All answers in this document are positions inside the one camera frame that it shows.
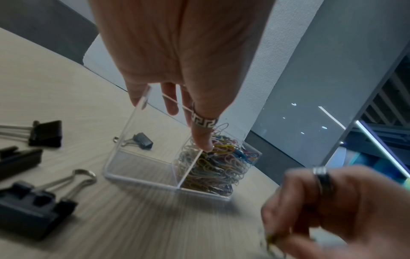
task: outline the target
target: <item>human hand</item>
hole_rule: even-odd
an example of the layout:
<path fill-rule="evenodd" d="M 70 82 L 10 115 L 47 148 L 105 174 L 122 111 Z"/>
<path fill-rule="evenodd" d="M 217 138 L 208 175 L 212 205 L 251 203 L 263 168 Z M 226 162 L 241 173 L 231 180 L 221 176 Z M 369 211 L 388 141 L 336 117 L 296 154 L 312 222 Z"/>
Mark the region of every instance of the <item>human hand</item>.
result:
<path fill-rule="evenodd" d="M 410 193 L 367 167 L 329 170 L 330 198 L 319 195 L 309 169 L 287 172 L 281 187 L 262 207 L 265 232 L 283 236 L 276 245 L 297 259 L 387 259 L 410 255 Z M 320 247 L 310 227 L 321 227 L 347 242 Z"/>
<path fill-rule="evenodd" d="M 206 119 L 233 102 L 248 72 L 273 0 L 89 0 L 108 52 L 133 105 L 149 83 Z M 177 105 L 166 101 L 170 115 Z M 195 143 L 212 150 L 212 129 L 191 125 Z"/>

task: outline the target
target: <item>wood grain surface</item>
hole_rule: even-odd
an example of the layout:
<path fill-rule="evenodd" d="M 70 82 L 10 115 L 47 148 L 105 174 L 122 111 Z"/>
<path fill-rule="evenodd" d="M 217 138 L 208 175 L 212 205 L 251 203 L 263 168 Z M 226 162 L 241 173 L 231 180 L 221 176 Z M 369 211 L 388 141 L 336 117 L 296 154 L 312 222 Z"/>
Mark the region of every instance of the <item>wood grain surface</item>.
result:
<path fill-rule="evenodd" d="M 73 169 L 98 182 L 45 240 L 0 231 L 0 259 L 270 258 L 260 247 L 260 207 L 277 185 L 251 168 L 230 202 L 106 180 L 102 167 L 132 112 L 128 95 L 84 67 L 0 29 L 0 123 L 63 121 L 63 147 L 0 183 L 39 185 Z M 0 139 L 0 148 L 25 142 Z M 59 196 L 70 188 L 58 188 Z"/>

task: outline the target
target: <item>pile of paper clips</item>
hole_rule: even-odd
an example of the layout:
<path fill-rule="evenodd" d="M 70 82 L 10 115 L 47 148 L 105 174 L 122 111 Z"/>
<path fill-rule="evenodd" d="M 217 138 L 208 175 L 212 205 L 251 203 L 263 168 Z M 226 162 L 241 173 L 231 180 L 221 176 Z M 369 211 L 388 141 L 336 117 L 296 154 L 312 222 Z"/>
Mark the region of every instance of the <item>pile of paper clips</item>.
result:
<path fill-rule="evenodd" d="M 258 159 L 259 153 L 247 150 L 236 140 L 222 135 L 221 132 L 222 130 L 214 132 L 213 151 L 202 152 L 181 185 L 182 188 L 230 196 L 233 193 L 232 185 L 238 185 Z M 191 144 L 183 148 L 177 161 L 179 172 L 186 172 L 195 159 L 197 150 L 191 139 Z"/>

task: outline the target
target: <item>plastic box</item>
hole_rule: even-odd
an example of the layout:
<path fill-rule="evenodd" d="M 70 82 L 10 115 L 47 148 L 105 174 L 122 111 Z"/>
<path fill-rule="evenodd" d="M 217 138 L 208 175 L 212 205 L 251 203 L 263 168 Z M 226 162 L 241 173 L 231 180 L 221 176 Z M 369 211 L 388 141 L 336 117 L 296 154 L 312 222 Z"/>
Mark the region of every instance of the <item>plastic box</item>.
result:
<path fill-rule="evenodd" d="M 179 113 L 170 116 L 166 112 L 164 102 L 176 105 Z M 163 95 L 160 89 L 147 88 L 123 132 L 116 138 L 115 147 L 103 169 L 104 176 L 110 179 L 163 187 L 174 191 L 184 190 L 228 200 L 235 185 L 243 178 L 243 175 L 238 177 L 234 170 L 225 169 L 224 172 L 229 173 L 229 177 L 235 177 L 235 183 L 231 186 L 225 182 L 220 183 L 219 179 L 214 179 L 208 175 L 208 169 L 213 167 L 209 167 L 208 160 L 203 158 L 207 158 L 209 154 L 202 154 L 202 150 L 193 143 L 190 128 L 186 123 L 186 118 L 190 119 L 191 114 L 190 109 Z M 133 138 L 138 134 L 141 136 L 141 133 L 152 141 L 151 148 L 145 148 L 143 145 L 141 146 L 141 143 L 133 141 Z M 234 137 L 224 131 L 218 131 L 218 129 L 216 129 L 214 137 L 216 140 L 226 137 L 234 140 Z M 219 153 L 217 155 L 220 161 L 224 159 L 223 161 L 227 160 L 233 163 L 234 166 L 230 166 L 232 168 L 236 168 L 240 164 L 239 171 L 245 174 L 256 163 L 261 153 L 243 141 L 235 141 L 237 142 L 235 152 L 240 156 L 243 157 L 244 154 L 238 151 L 241 146 L 245 148 L 246 154 L 252 154 L 251 159 L 246 160 L 247 163 L 239 163 L 242 158 L 236 154 L 225 154 L 225 157 L 221 157 Z M 221 163 L 222 167 L 229 168 L 223 163 Z M 219 173 L 219 166 L 217 170 L 218 175 L 224 175 Z M 202 184 L 203 180 L 207 181 L 206 186 Z M 209 186 L 209 181 L 216 185 Z"/>

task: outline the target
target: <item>binder clip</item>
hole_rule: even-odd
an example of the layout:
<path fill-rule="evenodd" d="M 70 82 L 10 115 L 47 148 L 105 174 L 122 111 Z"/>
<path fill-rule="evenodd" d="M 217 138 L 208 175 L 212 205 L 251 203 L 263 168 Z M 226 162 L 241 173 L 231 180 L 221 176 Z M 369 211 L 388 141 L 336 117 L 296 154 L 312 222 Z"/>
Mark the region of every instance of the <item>binder clip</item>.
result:
<path fill-rule="evenodd" d="M 112 141 L 114 143 L 118 142 L 118 137 L 114 137 Z M 128 145 L 135 145 L 139 146 L 141 149 L 151 149 L 153 146 L 153 142 L 144 134 L 144 133 L 138 133 L 134 135 L 131 139 L 125 140 L 123 143 L 121 143 L 121 146 L 128 146 Z"/>
<path fill-rule="evenodd" d="M 11 146 L 0 149 L 0 180 L 37 166 L 42 154 L 39 148 L 18 151 L 18 147 Z"/>
<path fill-rule="evenodd" d="M 28 139 L 29 146 L 61 147 L 61 139 L 63 137 L 61 120 L 47 123 L 34 121 L 32 127 L 0 125 L 0 129 L 6 130 L 0 131 L 0 136 Z M 8 130 L 27 131 L 27 133 L 14 133 Z"/>
<path fill-rule="evenodd" d="M 46 189 L 72 182 L 76 175 L 87 175 L 84 180 L 56 202 L 55 194 Z M 97 182 L 95 174 L 84 169 L 76 169 L 71 176 L 34 187 L 18 181 L 10 188 L 0 190 L 0 228 L 16 234 L 43 239 L 75 210 L 77 203 L 73 197 L 83 187 Z"/>

